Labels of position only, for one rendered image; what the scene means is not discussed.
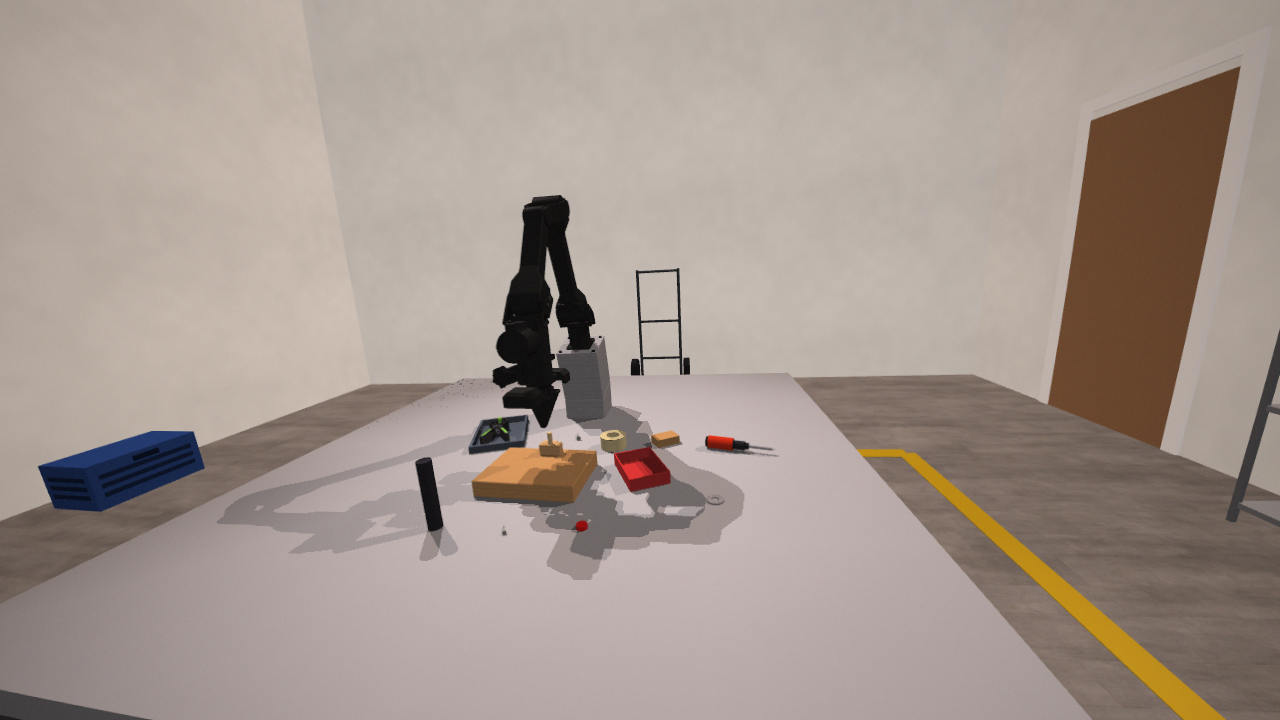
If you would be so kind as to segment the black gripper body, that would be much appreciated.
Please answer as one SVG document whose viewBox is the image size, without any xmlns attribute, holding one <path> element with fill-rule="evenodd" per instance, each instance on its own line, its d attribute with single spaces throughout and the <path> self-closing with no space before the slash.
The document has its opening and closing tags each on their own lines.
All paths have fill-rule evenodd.
<svg viewBox="0 0 1280 720">
<path fill-rule="evenodd" d="M 517 363 L 517 365 L 524 366 L 525 384 L 520 386 L 538 388 L 515 387 L 509 389 L 502 397 L 503 406 L 511 409 L 538 407 L 541 400 L 548 397 L 547 393 L 554 389 L 552 383 L 556 380 L 570 382 L 570 372 L 566 368 L 552 368 L 552 360 L 554 359 L 556 354 L 548 351 L 544 354 L 532 354 L 532 356 L 525 359 L 522 363 Z"/>
</svg>

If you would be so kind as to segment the light wooden board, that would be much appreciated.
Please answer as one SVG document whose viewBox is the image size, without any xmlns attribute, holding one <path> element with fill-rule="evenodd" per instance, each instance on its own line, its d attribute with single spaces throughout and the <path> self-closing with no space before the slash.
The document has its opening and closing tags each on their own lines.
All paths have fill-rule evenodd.
<svg viewBox="0 0 1280 720">
<path fill-rule="evenodd" d="M 596 468 L 595 450 L 508 448 L 472 482 L 474 496 L 575 502 Z"/>
</svg>

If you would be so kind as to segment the beige ring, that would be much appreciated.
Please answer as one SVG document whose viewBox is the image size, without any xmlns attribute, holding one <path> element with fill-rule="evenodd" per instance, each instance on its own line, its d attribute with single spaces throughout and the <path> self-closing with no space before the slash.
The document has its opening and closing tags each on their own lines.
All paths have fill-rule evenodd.
<svg viewBox="0 0 1280 720">
<path fill-rule="evenodd" d="M 625 430 L 605 430 L 602 433 L 600 439 L 602 439 L 602 450 L 607 452 L 617 452 L 626 448 L 627 446 Z"/>
</svg>

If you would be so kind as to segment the red-handled screwdriver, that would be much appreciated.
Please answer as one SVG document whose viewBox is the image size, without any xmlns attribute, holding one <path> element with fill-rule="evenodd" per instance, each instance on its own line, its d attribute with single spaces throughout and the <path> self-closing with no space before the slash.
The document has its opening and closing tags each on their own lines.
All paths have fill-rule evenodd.
<svg viewBox="0 0 1280 720">
<path fill-rule="evenodd" d="M 733 451 L 733 448 L 739 448 L 739 450 L 745 450 L 745 448 L 748 448 L 748 450 L 749 448 L 768 450 L 768 447 L 749 445 L 745 441 L 739 441 L 739 439 L 733 439 L 733 438 L 728 438 L 728 437 L 719 437 L 719 436 L 707 436 L 705 446 L 708 448 L 723 448 L 723 450 L 731 450 L 731 451 Z"/>
</svg>

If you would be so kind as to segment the black cylinder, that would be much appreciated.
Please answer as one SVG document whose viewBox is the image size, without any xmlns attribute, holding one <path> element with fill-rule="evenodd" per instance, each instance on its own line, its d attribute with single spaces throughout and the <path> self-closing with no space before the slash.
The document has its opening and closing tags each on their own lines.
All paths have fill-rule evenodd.
<svg viewBox="0 0 1280 720">
<path fill-rule="evenodd" d="M 442 529 L 442 509 L 436 492 L 436 480 L 433 470 L 433 459 L 421 457 L 416 462 L 419 486 L 422 496 L 422 507 L 428 521 L 428 530 Z"/>
</svg>

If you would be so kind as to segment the red open tray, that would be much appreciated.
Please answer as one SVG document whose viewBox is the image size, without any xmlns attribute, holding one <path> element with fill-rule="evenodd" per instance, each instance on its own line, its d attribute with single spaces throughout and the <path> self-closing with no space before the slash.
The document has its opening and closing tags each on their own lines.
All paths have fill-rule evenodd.
<svg viewBox="0 0 1280 720">
<path fill-rule="evenodd" d="M 614 454 L 614 466 L 630 492 L 671 483 L 669 469 L 650 447 Z"/>
</svg>

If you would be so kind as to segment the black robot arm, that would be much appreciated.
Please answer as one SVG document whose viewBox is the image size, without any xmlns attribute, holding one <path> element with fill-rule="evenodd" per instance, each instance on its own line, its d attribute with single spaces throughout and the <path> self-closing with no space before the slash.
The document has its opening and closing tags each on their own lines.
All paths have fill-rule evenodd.
<svg viewBox="0 0 1280 720">
<path fill-rule="evenodd" d="M 595 316 L 586 296 L 577 288 L 563 233 L 570 223 L 570 202 L 561 195 L 534 197 L 532 202 L 524 205 L 522 217 L 520 268 L 511 281 L 502 322 L 503 325 L 512 322 L 517 324 L 506 324 L 506 332 L 497 340 L 497 354 L 506 363 L 516 364 L 532 354 L 550 351 L 548 318 L 553 297 L 545 281 L 547 247 L 561 295 L 556 316 L 558 315 L 561 328 L 567 327 L 572 340 L 567 350 L 591 348 L 595 338 L 590 338 L 589 327 L 595 324 Z M 524 366 L 516 365 L 494 369 L 493 383 L 500 388 L 517 380 L 518 384 L 525 384 Z"/>
</svg>

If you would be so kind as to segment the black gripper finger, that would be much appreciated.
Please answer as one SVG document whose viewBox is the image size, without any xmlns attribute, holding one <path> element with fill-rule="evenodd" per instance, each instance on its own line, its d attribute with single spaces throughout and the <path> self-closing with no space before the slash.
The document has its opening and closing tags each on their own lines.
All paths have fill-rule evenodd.
<svg viewBox="0 0 1280 720">
<path fill-rule="evenodd" d="M 532 407 L 532 413 L 536 416 L 538 423 L 541 428 L 547 428 L 547 423 L 550 414 L 552 400 L 553 396 L 548 396 L 547 398 L 541 400 L 541 404 L 538 407 Z"/>
<path fill-rule="evenodd" d="M 556 400 L 557 400 L 557 397 L 558 397 L 559 393 L 561 393 L 561 389 L 553 389 L 553 391 L 550 391 L 550 393 L 547 393 L 548 396 L 553 396 L 552 405 L 550 405 L 550 414 L 553 411 L 553 407 L 556 405 Z M 548 423 L 550 420 L 550 414 L 549 414 Z M 548 427 L 548 423 L 547 423 L 547 427 Z"/>
</svg>

